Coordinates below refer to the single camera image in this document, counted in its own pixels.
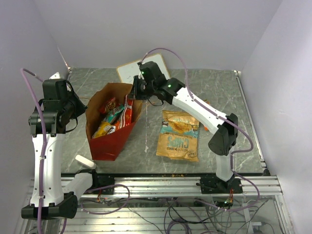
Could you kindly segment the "red cookie snack bag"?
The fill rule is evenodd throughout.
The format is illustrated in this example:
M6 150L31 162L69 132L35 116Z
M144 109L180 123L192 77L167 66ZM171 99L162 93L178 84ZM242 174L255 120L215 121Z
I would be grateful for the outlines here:
M102 115L105 115L107 113L109 113L111 110L113 110L116 106L118 105L118 102L116 100L115 97L110 98L109 100L107 100L103 105L101 105L101 107L99 108L99 112Z

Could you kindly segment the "red paper bag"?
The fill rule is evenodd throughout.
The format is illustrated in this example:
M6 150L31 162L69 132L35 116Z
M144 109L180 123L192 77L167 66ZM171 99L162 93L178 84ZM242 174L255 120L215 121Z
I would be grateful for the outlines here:
M130 125L98 138L93 138L93 134L104 119L104 115L99 111L100 107L111 98L116 98L119 103L124 103L125 95L129 94L131 89L132 85L128 83L107 83L100 91L96 92L91 97L85 115L86 136L92 160L114 161L124 148L132 129L141 115L141 100L135 100L133 103Z

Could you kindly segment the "tan kettle chips bag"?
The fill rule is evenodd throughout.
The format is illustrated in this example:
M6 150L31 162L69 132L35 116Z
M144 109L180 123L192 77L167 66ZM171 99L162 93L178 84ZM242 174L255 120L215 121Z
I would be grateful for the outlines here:
M198 162L199 121L186 112L162 111L156 155Z

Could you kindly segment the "red Doritos bag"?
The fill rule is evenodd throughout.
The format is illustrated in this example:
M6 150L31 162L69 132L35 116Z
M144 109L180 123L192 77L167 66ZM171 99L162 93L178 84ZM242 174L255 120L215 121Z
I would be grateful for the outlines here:
M117 130L124 128L132 123L133 103L134 100L130 98L129 95L126 95L124 99L124 109L118 121L115 123Z

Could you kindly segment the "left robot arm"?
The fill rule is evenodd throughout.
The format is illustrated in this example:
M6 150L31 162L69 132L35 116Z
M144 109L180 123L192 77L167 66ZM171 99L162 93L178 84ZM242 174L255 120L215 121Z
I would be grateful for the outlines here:
M94 169L77 171L67 186L61 184L61 151L68 133L66 125L84 114L86 106L65 79L47 79L42 88L44 97L28 120L35 150L35 180L30 204L22 208L21 217L72 219L80 197L99 189Z

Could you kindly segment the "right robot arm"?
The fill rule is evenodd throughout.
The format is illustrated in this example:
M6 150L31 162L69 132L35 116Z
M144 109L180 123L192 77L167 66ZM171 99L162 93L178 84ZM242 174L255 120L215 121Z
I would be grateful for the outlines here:
M225 193L234 181L233 160L238 136L238 118L235 114L226 115L199 99L186 85L176 78L166 79L159 66L149 61L138 62L139 75L134 76L130 98L148 100L156 96L162 103L176 106L205 125L213 134L208 143L209 149L216 155L215 187Z

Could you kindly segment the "teal snack bag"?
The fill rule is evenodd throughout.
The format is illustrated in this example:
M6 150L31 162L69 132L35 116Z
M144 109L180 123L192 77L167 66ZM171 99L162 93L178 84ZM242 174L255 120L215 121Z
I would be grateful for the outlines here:
M103 119L104 122L108 122L109 124L113 124L121 115L124 110L124 106L121 104L114 109L112 109Z

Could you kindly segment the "yellow snack bag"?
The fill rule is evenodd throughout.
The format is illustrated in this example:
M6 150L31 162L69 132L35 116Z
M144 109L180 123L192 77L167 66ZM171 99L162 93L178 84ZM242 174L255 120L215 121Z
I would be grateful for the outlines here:
M116 127L106 121L103 121L96 132L93 134L92 138L98 138L105 136L107 134L113 133L115 131Z

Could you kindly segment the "small whiteboard with stand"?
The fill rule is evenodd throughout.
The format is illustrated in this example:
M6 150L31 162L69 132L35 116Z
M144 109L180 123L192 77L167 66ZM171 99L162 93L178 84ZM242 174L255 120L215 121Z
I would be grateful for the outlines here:
M170 74L168 72L168 69L166 67L165 61L161 53L156 53L153 55L147 56L143 62L142 65L139 66L139 60L135 60L133 62L124 64L122 66L119 66L117 70L117 74L120 78L120 82L122 83L128 83L133 84L134 82L134 76L138 75L139 78L143 78L144 73L141 73L141 68L145 67L144 64L154 62L158 65L160 71L165 75L166 79L170 79Z

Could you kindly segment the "white object at table edge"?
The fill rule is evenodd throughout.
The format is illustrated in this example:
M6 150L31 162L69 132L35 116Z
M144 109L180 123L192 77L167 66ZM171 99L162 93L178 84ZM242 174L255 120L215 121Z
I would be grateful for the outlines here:
M81 165L89 168L89 169L95 169L96 168L96 164L92 161L92 160L89 160L81 155L76 155L75 156L75 160L80 163Z

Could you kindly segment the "aluminium rail frame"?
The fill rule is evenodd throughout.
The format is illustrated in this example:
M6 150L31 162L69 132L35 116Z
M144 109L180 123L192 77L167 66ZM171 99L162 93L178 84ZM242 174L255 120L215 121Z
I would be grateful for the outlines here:
M109 175L87 192L74 218L23 221L20 234L292 234L276 176L245 175L212 193L211 175Z

